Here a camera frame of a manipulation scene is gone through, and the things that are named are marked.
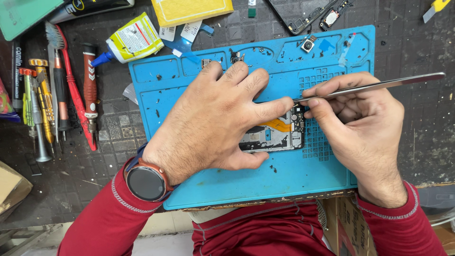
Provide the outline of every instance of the smartwatch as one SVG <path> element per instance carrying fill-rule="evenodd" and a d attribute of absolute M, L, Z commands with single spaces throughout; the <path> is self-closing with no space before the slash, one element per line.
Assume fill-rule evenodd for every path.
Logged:
<path fill-rule="evenodd" d="M 126 185 L 131 193 L 144 201 L 159 202 L 165 199 L 175 187 L 169 185 L 165 170 L 147 163 L 142 153 L 147 143 L 137 150 L 137 156 L 130 162 L 126 172 Z"/>

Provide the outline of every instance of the sleeve cuff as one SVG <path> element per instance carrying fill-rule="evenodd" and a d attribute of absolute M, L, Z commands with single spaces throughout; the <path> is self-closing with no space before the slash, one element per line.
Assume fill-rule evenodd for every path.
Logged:
<path fill-rule="evenodd" d="M 112 193 L 119 203 L 132 211 L 137 213 L 153 213 L 163 204 L 164 200 L 161 202 L 147 202 L 135 197 L 131 193 L 123 178 L 123 170 L 130 160 L 131 159 L 126 161 L 120 171 L 112 179 Z"/>
<path fill-rule="evenodd" d="M 417 189 L 413 185 L 409 184 L 407 181 L 403 181 L 403 184 L 406 190 L 408 191 L 408 201 L 406 202 L 405 205 L 395 209 L 382 208 L 362 201 L 359 198 L 359 195 L 356 194 L 357 207 L 370 214 L 388 220 L 399 220 L 408 218 L 416 212 L 419 206 L 419 197 L 417 194 Z"/>

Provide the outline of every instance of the watch bezel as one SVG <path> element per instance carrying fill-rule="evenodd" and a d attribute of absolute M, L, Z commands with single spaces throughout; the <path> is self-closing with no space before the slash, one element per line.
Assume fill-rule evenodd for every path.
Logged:
<path fill-rule="evenodd" d="M 163 190 L 161 192 L 161 194 L 158 196 L 158 197 L 155 197 L 155 198 L 145 198 L 141 195 L 139 195 L 135 190 L 134 188 L 132 187 L 131 185 L 131 176 L 138 170 L 140 169 L 145 169 L 145 170 L 149 170 L 149 171 L 152 171 L 155 173 L 155 176 L 157 176 L 159 179 L 160 179 L 160 182 L 162 184 L 162 187 L 163 187 Z M 128 173 L 126 174 L 126 186 L 128 187 L 128 189 L 130 190 L 130 192 L 137 198 L 143 200 L 143 201 L 148 201 L 148 202 L 157 202 L 159 200 L 161 200 L 165 195 L 166 195 L 166 192 L 167 192 L 167 184 L 163 178 L 163 176 L 161 175 L 161 173 L 158 171 L 158 170 L 155 170 L 154 168 L 152 167 L 149 167 L 149 166 L 134 166 L 133 168 L 131 168 L 130 171 L 128 171 Z"/>

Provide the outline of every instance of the person's left hand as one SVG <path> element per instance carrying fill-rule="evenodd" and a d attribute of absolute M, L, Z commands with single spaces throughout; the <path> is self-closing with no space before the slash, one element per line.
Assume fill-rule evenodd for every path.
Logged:
<path fill-rule="evenodd" d="M 262 68 L 248 75 L 242 61 L 225 74 L 217 61 L 206 65 L 178 99 L 144 149 L 142 158 L 163 168 L 171 186 L 207 168 L 256 169 L 267 152 L 242 152 L 238 143 L 250 128 L 284 115 L 290 97 L 253 103 L 267 87 Z"/>

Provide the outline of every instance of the green tape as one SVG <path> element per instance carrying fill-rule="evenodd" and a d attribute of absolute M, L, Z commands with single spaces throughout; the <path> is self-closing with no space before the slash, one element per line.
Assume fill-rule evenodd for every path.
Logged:
<path fill-rule="evenodd" d="M 248 8 L 248 18 L 256 17 L 256 8 Z"/>

